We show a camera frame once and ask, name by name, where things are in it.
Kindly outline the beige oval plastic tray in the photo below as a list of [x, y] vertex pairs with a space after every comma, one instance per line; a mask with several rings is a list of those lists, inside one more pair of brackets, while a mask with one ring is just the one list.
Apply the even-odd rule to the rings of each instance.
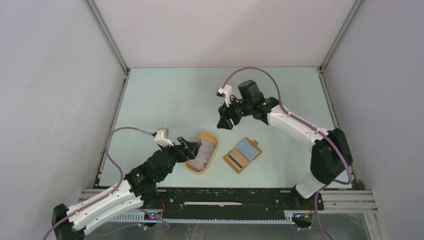
[[211, 142], [214, 142], [214, 143], [216, 144], [216, 148], [215, 148], [215, 150], [214, 150], [214, 153], [213, 153], [213, 155], [212, 155], [211, 160], [209, 161], [208, 166], [206, 167], [206, 169], [205, 169], [204, 171], [194, 171], [192, 168], [188, 167], [188, 165], [187, 165], [187, 162], [188, 162], [188, 161], [186, 161], [186, 162], [185, 162], [185, 166], [186, 166], [186, 168], [187, 168], [189, 171], [191, 171], [192, 173], [195, 173], [195, 174], [203, 174], [203, 173], [205, 173], [205, 172], [209, 169], [210, 165], [212, 164], [212, 161], [213, 161], [214, 155], [215, 155], [215, 153], [216, 153], [216, 151], [217, 151], [217, 149], [218, 149], [218, 146], [219, 146], [219, 141], [218, 141], [217, 137], [216, 137], [216, 136], [214, 136], [213, 134], [210, 134], [210, 133], [207, 133], [207, 132], [201, 133], [201, 134], [199, 134], [199, 135], [196, 137], [195, 141], [196, 141], [196, 142], [200, 142], [200, 141], [201, 141], [201, 139], [207, 139], [207, 140], [209, 140], [209, 141], [211, 141]]

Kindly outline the orange leather card holder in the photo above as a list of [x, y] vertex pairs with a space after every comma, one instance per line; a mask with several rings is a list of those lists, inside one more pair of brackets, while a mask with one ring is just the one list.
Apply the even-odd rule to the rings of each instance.
[[263, 151], [256, 140], [245, 137], [233, 147], [222, 159], [237, 173], [244, 171]]

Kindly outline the gold card with black stripe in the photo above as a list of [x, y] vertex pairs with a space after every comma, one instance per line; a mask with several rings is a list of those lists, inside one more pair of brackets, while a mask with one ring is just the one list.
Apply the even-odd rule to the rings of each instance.
[[245, 168], [249, 163], [236, 149], [231, 150], [226, 157], [239, 170]]

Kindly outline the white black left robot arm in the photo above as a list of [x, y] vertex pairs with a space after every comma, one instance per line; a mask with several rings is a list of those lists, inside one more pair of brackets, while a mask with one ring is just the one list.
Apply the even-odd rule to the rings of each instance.
[[72, 206], [59, 204], [52, 213], [52, 232], [58, 240], [83, 240], [112, 218], [138, 208], [153, 208], [159, 199], [157, 184], [172, 173], [177, 163], [197, 157], [201, 141], [183, 137], [178, 143], [161, 144], [145, 162], [118, 183]]

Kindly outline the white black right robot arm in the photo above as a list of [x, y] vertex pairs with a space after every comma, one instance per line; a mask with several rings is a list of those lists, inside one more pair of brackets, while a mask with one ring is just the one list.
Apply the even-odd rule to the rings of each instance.
[[243, 117], [252, 116], [266, 125], [284, 131], [308, 147], [311, 152], [309, 172], [293, 188], [291, 204], [297, 209], [304, 209], [311, 202], [311, 196], [347, 171], [348, 180], [352, 182], [350, 166], [352, 156], [345, 133], [339, 129], [327, 130], [313, 125], [286, 109], [275, 97], [264, 97], [253, 80], [238, 85], [241, 98], [233, 94], [230, 85], [224, 85], [217, 91], [217, 96], [224, 98], [219, 107], [217, 128], [231, 130]]

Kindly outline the silver patterned card in tray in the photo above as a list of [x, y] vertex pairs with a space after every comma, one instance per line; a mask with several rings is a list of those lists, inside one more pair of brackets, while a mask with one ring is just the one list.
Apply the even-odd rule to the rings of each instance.
[[207, 168], [217, 146], [216, 143], [205, 138], [202, 138], [200, 142], [201, 146], [196, 158], [187, 162], [187, 166], [196, 172], [202, 172]]

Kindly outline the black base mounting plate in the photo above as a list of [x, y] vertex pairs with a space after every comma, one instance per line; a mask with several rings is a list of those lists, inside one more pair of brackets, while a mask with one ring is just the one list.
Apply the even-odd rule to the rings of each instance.
[[164, 210], [166, 218], [276, 220], [283, 214], [324, 209], [322, 196], [303, 199], [289, 188], [160, 187], [157, 191], [157, 200], [148, 208]]

